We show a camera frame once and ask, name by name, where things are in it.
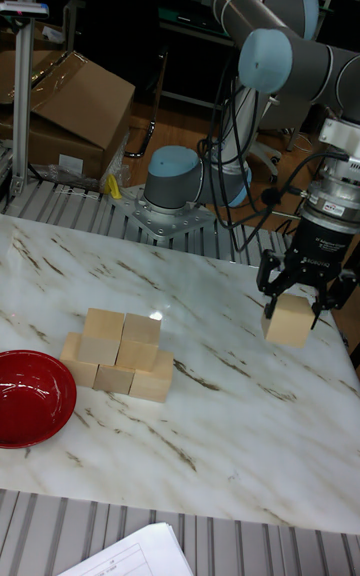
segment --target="white pole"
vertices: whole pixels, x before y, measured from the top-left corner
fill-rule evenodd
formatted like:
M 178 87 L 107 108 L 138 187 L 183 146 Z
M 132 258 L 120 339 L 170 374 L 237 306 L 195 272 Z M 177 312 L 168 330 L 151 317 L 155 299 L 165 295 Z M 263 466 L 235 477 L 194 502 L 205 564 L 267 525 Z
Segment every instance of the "white pole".
M 34 3 L 36 0 L 18 1 Z M 30 23 L 21 29 L 16 36 L 11 195 L 21 194 L 27 180 L 33 44 L 34 19 L 31 18 Z

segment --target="open cardboard box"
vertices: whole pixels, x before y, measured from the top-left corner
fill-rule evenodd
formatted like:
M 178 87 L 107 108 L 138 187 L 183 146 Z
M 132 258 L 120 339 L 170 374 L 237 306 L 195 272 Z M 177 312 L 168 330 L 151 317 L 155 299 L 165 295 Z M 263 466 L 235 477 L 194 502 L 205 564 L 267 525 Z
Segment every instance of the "open cardboard box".
M 1 56 L 0 94 L 11 91 L 3 83 Z M 46 56 L 42 63 L 48 64 Z M 31 92 L 29 161 L 100 179 L 128 129 L 134 91 L 133 85 L 77 52 L 60 57 Z M 0 138 L 9 137 L 12 112 L 3 107 Z
M 65 43 L 57 43 L 49 40 L 43 35 L 44 27 L 50 27 L 57 32 L 62 32 L 62 27 L 57 25 L 47 25 L 46 21 L 35 21 L 34 25 L 34 47 L 35 51 L 65 50 Z M 0 52 L 14 50 L 16 44 L 16 35 L 10 26 L 4 24 L 0 28 Z
M 34 51 L 31 85 L 49 73 L 53 65 L 59 62 L 63 52 Z M 14 102 L 15 52 L 0 54 L 0 105 L 12 105 Z

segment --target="red bowl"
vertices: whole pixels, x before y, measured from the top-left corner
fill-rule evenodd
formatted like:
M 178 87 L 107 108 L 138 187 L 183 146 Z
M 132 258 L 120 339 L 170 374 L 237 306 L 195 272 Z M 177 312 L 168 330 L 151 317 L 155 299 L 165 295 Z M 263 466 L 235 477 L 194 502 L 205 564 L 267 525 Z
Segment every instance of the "red bowl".
M 76 386 L 58 360 L 27 350 L 0 354 L 0 447 L 30 447 L 69 420 Z

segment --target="blue joint cap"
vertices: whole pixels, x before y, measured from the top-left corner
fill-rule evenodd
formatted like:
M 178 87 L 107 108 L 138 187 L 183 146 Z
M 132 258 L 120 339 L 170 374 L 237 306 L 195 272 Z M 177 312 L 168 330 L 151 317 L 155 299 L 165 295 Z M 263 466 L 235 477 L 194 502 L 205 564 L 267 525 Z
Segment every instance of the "blue joint cap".
M 305 29 L 303 38 L 311 40 L 319 20 L 319 0 L 303 0 Z
M 187 174 L 199 163 L 196 152 L 180 145 L 166 145 L 153 153 L 149 174 L 160 178 L 171 178 Z
M 246 87 L 276 94 L 290 76 L 293 54 L 280 29 L 256 29 L 247 37 L 239 58 L 239 77 Z
M 251 179 L 252 179 L 252 173 L 250 167 L 248 167 L 247 182 L 249 185 L 251 183 Z M 246 195 L 247 191 L 244 185 L 244 187 L 239 191 L 238 195 L 234 198 L 234 200 L 232 200 L 231 203 L 229 203 L 229 207 L 237 207 L 238 205 L 240 205 L 240 203 L 243 202 L 244 198 L 246 198 Z

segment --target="metal base plate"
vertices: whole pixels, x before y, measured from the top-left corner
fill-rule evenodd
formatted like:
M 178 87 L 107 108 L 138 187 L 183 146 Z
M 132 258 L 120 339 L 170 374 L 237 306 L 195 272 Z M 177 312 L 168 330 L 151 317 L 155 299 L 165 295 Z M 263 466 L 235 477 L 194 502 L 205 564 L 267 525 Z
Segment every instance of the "metal base plate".
M 109 198 L 108 202 L 120 208 L 130 223 L 158 242 L 214 224 L 214 214 L 193 203 L 186 203 L 181 209 L 161 210 L 144 198 L 143 186 L 129 187 L 123 192 L 121 200 Z
M 135 196 L 138 188 L 134 187 L 132 190 L 132 195 Z M 9 202 L 6 198 L 0 201 L 0 213 L 136 243 L 147 245 L 159 243 L 166 249 L 252 267 L 259 267 L 264 249 L 272 249 L 278 254 L 283 254 L 291 244 L 290 236 L 283 238 L 279 233 L 269 233 L 265 229 L 260 229 L 256 239 L 239 254 L 234 250 L 229 232 L 221 227 L 214 215 L 212 223 L 208 223 L 206 227 L 197 226 L 191 231 L 178 234 L 175 238 L 159 242 L 156 238 L 151 238 L 141 227 L 131 223 L 124 208 L 116 206 L 116 202 L 103 194 L 86 192 L 67 185 L 55 185 L 47 181 L 39 183 L 30 178 L 21 196 L 16 196 Z M 240 245 L 249 237 L 252 229 L 246 225 L 239 225 L 235 229 Z

